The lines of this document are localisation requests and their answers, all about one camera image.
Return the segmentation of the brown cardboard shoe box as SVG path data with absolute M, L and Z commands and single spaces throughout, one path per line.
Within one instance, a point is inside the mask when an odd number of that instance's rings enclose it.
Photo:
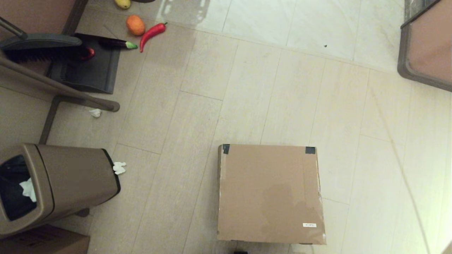
M 219 241 L 326 245 L 316 147 L 221 144 Z

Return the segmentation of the red chili pepper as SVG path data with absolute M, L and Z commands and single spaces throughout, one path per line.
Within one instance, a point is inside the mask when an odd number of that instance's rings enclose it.
M 139 50 L 142 53 L 145 49 L 145 45 L 146 43 L 153 37 L 162 34 L 166 31 L 166 26 L 167 26 L 167 22 L 165 23 L 159 23 L 156 24 L 155 26 L 151 27 L 148 31 L 146 31 L 141 39 L 140 39 L 140 45 L 139 45 Z

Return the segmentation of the orange toy fruit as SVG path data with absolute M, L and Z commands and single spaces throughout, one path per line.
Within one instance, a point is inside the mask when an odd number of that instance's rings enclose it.
M 126 27 L 134 36 L 142 36 L 146 31 L 144 21 L 136 15 L 126 18 Z

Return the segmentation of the toy eggplant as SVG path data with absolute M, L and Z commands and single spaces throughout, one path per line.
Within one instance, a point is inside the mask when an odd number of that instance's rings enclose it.
M 114 39 L 114 38 L 100 38 L 98 39 L 99 45 L 105 48 L 115 48 L 115 49 L 137 49 L 138 46 L 132 42 Z

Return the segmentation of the dark grey dustpan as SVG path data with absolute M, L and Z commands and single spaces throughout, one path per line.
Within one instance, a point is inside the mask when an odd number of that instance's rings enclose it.
M 47 76 L 79 91 L 113 94 L 121 48 L 108 44 L 106 37 L 81 33 L 73 36 L 93 49 L 95 55 L 88 60 L 54 61 Z

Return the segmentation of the brown trash bin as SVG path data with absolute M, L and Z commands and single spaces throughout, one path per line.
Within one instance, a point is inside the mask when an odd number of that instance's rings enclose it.
M 22 195 L 32 179 L 37 202 Z M 120 193 L 105 149 L 21 143 L 0 151 L 0 238 L 103 204 Z

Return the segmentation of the black broom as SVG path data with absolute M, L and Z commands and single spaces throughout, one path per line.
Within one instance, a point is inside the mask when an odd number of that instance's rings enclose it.
M 0 49 L 13 62 L 87 60 L 88 47 L 77 37 L 63 34 L 28 34 L 2 17 L 0 26 L 14 34 L 14 37 L 0 41 Z

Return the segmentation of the closed brown cardboard carton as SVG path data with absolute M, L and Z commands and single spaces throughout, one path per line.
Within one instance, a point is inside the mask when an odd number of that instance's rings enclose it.
M 0 240 L 0 254 L 87 254 L 90 237 L 51 225 Z

